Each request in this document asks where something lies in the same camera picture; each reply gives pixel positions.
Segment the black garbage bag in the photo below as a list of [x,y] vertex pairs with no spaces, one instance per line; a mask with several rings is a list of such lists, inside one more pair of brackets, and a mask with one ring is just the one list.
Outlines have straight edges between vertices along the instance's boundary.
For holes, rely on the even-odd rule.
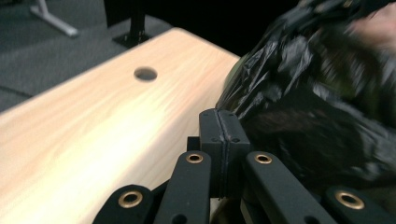
[[396,186],[396,60],[362,44],[347,22],[298,34],[275,22],[217,108],[317,194]]

